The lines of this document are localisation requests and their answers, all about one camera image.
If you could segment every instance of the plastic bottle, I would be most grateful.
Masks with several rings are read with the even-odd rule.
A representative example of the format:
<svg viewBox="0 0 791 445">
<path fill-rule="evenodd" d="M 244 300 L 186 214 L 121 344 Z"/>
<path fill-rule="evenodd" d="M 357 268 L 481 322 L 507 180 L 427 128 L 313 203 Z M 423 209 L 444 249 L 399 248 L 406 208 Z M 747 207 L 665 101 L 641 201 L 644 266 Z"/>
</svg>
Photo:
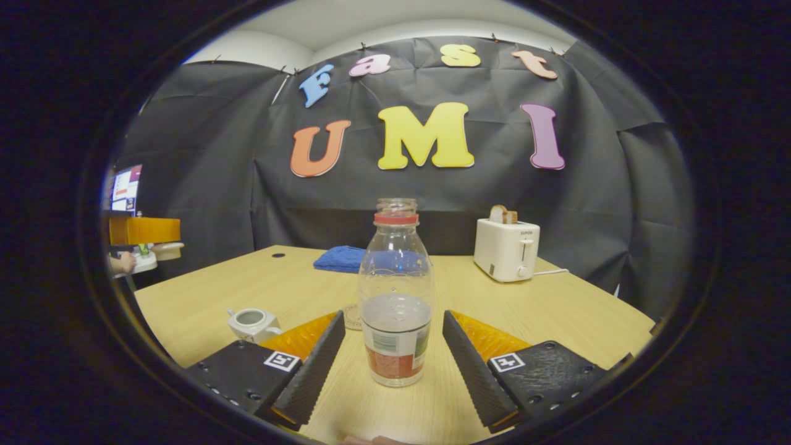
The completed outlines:
<svg viewBox="0 0 791 445">
<path fill-rule="evenodd" d="M 416 209 L 414 199 L 379 199 L 377 232 L 360 264 L 365 350 L 373 379 L 385 386 L 417 382 L 426 359 L 435 284 Z"/>
</svg>

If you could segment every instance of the red bottle cap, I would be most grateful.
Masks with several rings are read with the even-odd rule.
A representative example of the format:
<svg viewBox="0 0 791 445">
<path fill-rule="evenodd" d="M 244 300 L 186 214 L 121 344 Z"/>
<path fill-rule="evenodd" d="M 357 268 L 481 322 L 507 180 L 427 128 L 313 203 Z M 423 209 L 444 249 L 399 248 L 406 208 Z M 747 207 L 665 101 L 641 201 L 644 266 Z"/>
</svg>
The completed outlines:
<svg viewBox="0 0 791 445">
<path fill-rule="evenodd" d="M 393 225 L 404 225 L 407 224 L 417 224 L 418 222 L 418 215 L 412 212 L 393 212 L 388 213 L 386 215 L 382 215 L 380 213 L 373 214 L 373 221 L 375 223 L 380 224 L 393 224 Z"/>
</svg>

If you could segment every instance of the orange plastic part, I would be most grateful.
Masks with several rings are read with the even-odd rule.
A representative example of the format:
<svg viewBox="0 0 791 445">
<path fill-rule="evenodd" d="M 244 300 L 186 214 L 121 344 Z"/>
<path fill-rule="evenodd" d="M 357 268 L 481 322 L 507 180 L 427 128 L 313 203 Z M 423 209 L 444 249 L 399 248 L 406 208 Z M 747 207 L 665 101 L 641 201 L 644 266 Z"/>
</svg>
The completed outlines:
<svg viewBox="0 0 791 445">
<path fill-rule="evenodd" d="M 304 363 L 337 312 L 318 317 L 264 341 L 260 346 L 297 356 Z"/>
<path fill-rule="evenodd" d="M 509 333 L 482 323 L 467 315 L 451 310 L 451 314 L 461 325 L 461 329 L 475 346 L 484 362 L 489 362 L 492 357 L 502 356 L 510 352 L 530 348 L 530 344 L 522 341 Z"/>
<path fill-rule="evenodd" d="M 179 219 L 113 217 L 109 225 L 111 245 L 174 242 L 181 239 Z"/>
</svg>

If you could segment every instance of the computer monitor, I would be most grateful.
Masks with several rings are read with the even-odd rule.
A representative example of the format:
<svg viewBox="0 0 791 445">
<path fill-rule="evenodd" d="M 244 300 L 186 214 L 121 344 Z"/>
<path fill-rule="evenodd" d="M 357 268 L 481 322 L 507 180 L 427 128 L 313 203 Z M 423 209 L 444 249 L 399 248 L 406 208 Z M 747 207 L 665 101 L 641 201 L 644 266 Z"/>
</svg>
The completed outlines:
<svg viewBox="0 0 791 445">
<path fill-rule="evenodd" d="M 140 183 L 142 168 L 142 165 L 135 165 L 115 174 L 110 197 L 111 210 L 129 211 L 134 214 L 134 209 L 137 206 L 138 184 Z"/>
</svg>

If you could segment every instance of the letter a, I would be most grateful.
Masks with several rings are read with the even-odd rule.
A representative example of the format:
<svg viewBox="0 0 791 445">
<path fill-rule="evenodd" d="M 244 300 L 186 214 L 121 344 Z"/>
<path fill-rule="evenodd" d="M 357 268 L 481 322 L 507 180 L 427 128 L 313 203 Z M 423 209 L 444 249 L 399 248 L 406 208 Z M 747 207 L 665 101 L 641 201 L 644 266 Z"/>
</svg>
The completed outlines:
<svg viewBox="0 0 791 445">
<path fill-rule="evenodd" d="M 390 56 L 376 54 L 364 59 L 359 59 L 357 64 L 349 70 L 349 76 L 356 78 L 366 74 L 381 74 L 390 69 Z"/>
</svg>

